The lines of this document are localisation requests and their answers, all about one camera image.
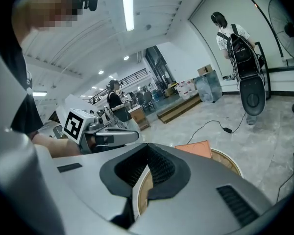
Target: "vent grille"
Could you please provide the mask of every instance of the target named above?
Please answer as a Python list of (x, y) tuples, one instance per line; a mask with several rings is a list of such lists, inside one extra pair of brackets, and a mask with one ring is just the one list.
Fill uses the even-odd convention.
[(250, 207), (250, 205), (234, 190), (231, 186), (217, 188), (218, 193), (224, 199), (227, 206), (236, 217), (239, 224), (243, 227), (248, 225), (259, 215)]

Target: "robotic arm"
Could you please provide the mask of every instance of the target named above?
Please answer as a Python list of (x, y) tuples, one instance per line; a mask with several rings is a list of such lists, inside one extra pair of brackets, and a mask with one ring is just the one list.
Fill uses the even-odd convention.
[(105, 128), (101, 117), (84, 112), (80, 109), (70, 109), (65, 120), (61, 123), (62, 132), (67, 137), (78, 144), (81, 153), (93, 153), (87, 140), (95, 137), (96, 146), (122, 146), (134, 142), (139, 134), (136, 131), (130, 131), (122, 128)]

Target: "concrete floor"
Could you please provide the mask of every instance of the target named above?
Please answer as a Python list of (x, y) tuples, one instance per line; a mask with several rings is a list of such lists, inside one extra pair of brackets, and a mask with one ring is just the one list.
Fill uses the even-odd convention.
[[(272, 96), (255, 125), (247, 125), (244, 119), (240, 128), (229, 134), (211, 122), (194, 135), (191, 143), (208, 140), (211, 148), (233, 158), (244, 178), (275, 203), (279, 187), (293, 172), (293, 103), (294, 97)], [(167, 124), (155, 120), (142, 134), (145, 142), (186, 144), (194, 131), (210, 120), (218, 120), (234, 131), (244, 113), (239, 95), (224, 95), (216, 103), (200, 103)], [(294, 177), (281, 188), (279, 200), (293, 189)]]

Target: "power cable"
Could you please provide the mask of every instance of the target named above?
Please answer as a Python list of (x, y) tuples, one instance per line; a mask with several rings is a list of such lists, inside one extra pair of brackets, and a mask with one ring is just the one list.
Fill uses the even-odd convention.
[(197, 131), (199, 131), (201, 128), (203, 128), (206, 124), (208, 124), (208, 123), (210, 123), (210, 122), (217, 122), (217, 123), (219, 123), (220, 127), (221, 127), (225, 132), (230, 133), (230, 134), (233, 134), (233, 133), (236, 132), (236, 131), (238, 130), (238, 128), (241, 126), (241, 123), (243, 122), (243, 119), (244, 119), (245, 115), (246, 115), (246, 113), (243, 115), (242, 120), (241, 120), (239, 126), (238, 126), (238, 127), (236, 128), (236, 130), (233, 131), (233, 132), (232, 132), (232, 130), (229, 129), (229, 128), (222, 127), (222, 125), (221, 125), (221, 123), (220, 123), (219, 121), (217, 121), (217, 120), (210, 120), (209, 122), (206, 122), (202, 127), (200, 127), (199, 129), (197, 129), (197, 130), (193, 133), (191, 139), (187, 142), (187, 144), (190, 143), (190, 141), (193, 139), (193, 137), (194, 137), (194, 135), (196, 134)]
[(290, 179), (291, 179), (291, 177), (293, 177), (293, 175), (294, 175), (294, 152), (293, 152), (293, 173), (290, 175), (290, 177), (288, 177), (288, 179), (286, 180), (286, 181), (284, 181), (284, 183), (279, 187), (279, 190), (278, 190), (278, 196), (277, 196), (277, 198), (276, 198), (276, 202), (278, 202), (278, 200), (279, 200), (279, 195), (280, 195), (280, 189), (286, 184), (286, 182), (288, 182)]

